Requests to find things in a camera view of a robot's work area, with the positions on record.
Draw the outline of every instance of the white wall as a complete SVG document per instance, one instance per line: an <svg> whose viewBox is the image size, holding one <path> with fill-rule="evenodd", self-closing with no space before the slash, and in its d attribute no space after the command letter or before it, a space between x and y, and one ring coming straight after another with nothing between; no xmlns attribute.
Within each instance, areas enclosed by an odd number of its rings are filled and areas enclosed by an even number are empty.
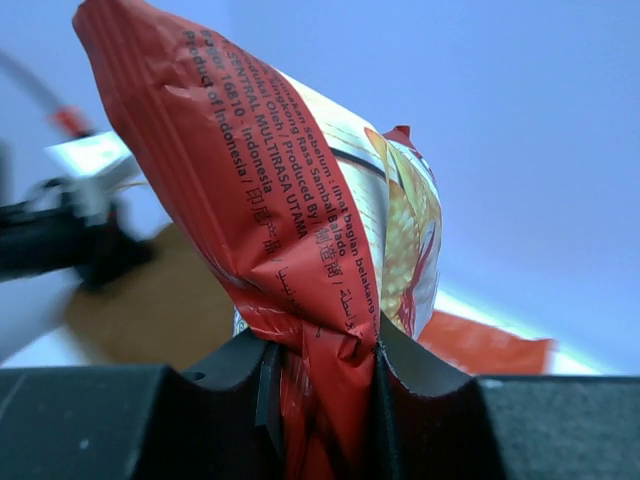
<svg viewBox="0 0 640 480"><path fill-rule="evenodd" d="M237 42L380 129L413 126L442 286L640 372L640 2L236 0Z"/></svg>

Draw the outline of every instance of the red plastic wrapper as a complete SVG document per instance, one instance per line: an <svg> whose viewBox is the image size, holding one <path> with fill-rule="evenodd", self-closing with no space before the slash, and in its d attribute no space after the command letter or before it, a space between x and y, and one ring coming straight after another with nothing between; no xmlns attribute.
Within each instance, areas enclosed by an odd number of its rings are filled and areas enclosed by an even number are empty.
<svg viewBox="0 0 640 480"><path fill-rule="evenodd" d="M252 331L287 347L286 476L357 478L380 310L417 340L437 287L440 200L408 127L380 135L141 0L87 0L73 24L167 212Z"/></svg>
<svg viewBox="0 0 640 480"><path fill-rule="evenodd" d="M418 342L471 375L539 375L547 370L553 341L525 340L498 328L435 311Z"/></svg>

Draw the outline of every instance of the black cable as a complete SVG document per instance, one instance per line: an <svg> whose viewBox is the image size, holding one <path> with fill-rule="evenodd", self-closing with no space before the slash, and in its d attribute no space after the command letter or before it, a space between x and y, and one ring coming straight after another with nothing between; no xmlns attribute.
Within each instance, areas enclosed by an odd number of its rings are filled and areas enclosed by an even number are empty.
<svg viewBox="0 0 640 480"><path fill-rule="evenodd" d="M0 67L10 74L18 85L25 88L46 111L57 112L64 108L64 103L42 80L3 50L0 50Z"/></svg>

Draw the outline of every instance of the red snack bag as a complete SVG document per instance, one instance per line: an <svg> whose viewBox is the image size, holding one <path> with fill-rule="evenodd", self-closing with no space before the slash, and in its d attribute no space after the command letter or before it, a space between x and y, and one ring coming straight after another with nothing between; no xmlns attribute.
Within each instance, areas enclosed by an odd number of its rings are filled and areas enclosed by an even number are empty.
<svg viewBox="0 0 640 480"><path fill-rule="evenodd" d="M417 339L437 286L440 202L408 128L380 135L141 0L87 0L74 27L174 222L253 332L288 347L287 476L358 476L380 307Z"/></svg>
<svg viewBox="0 0 640 480"><path fill-rule="evenodd" d="M142 1L88 0L73 24L109 120L174 222L253 331L292 352L283 374L288 476L326 478L328 449L355 475L378 336L376 278L354 199L305 102L216 32ZM326 229L352 232L339 281L319 253ZM301 368L312 394L300 391ZM303 411L289 379L308 394ZM299 454L288 407L314 419Z"/></svg>
<svg viewBox="0 0 640 480"><path fill-rule="evenodd" d="M435 311L418 342L472 375L545 373L553 342L525 340L489 325Z"/></svg>

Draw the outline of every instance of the brown cardboard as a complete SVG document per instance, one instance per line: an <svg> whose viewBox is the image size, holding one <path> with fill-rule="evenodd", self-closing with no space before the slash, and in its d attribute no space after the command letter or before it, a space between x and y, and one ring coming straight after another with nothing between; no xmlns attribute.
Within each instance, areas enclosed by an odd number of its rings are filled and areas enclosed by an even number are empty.
<svg viewBox="0 0 640 480"><path fill-rule="evenodd" d="M77 290L65 318L83 343L111 362L185 369L231 337L233 306L175 225L153 243L158 258L100 294Z"/></svg>

